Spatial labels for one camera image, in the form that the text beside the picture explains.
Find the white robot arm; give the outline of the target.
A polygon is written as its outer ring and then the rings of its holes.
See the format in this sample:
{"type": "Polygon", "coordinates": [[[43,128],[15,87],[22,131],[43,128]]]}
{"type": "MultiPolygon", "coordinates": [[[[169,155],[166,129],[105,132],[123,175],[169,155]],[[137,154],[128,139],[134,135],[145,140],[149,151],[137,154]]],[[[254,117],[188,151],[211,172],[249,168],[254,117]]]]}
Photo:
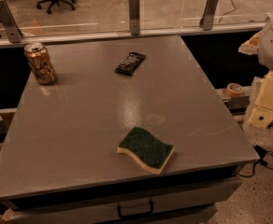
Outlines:
{"type": "Polygon", "coordinates": [[[259,64],[269,69],[261,79],[261,86],[252,102],[248,124],[265,129],[273,121],[273,14],[264,28],[241,44],[238,51],[247,55],[258,56],[259,64]]]}

